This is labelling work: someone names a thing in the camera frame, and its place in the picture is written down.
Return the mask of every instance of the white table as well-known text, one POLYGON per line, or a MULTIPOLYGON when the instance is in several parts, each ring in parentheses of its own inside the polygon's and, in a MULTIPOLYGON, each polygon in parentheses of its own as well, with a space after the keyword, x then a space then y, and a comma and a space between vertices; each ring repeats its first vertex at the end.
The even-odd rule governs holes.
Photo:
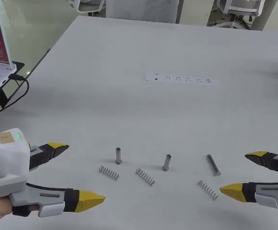
POLYGON ((28 95, 0 115, 0 131, 18 127, 32 144, 70 145, 29 182, 106 200, 81 214, 9 216, 0 230, 278 229, 277 209, 222 194, 212 201, 197 186, 278 182, 244 157, 278 152, 278 34, 78 17, 29 81, 28 95), (148 82, 149 70, 218 84, 148 82), (114 164, 116 147, 122 165, 114 164), (213 177, 208 153, 221 176, 213 177), (119 180, 99 174, 100 165, 119 180), (152 187, 138 167, 154 177, 152 187))

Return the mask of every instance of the coil spring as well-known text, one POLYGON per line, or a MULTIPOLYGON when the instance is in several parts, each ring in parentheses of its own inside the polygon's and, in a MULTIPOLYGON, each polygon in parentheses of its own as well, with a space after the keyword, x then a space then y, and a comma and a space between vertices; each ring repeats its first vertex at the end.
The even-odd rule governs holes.
POLYGON ((149 186, 155 183, 155 180, 151 178, 147 173, 145 173, 141 168, 138 168, 135 173, 141 177, 149 186))
POLYGON ((216 200, 216 198, 219 196, 212 188, 210 188, 207 183, 205 183, 203 180, 198 182, 198 185, 208 194, 208 196, 211 197, 212 200, 216 200))
POLYGON ((106 168, 103 165, 100 166, 99 172, 113 178, 114 180, 117 180, 119 178, 118 173, 114 172, 113 170, 110 170, 110 169, 106 168))

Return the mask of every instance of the office chair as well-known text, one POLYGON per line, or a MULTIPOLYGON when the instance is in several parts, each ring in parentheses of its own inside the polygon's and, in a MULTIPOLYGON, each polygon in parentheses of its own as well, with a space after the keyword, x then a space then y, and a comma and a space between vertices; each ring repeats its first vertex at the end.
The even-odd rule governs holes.
POLYGON ((105 0, 69 0, 71 7, 79 13, 87 13, 89 16, 103 9, 105 0))
POLYGON ((229 22, 214 25, 214 27, 225 27, 235 29, 246 29, 236 23, 236 15, 248 15, 258 17, 261 15, 266 0, 217 0, 217 6, 224 14, 231 14, 229 22))

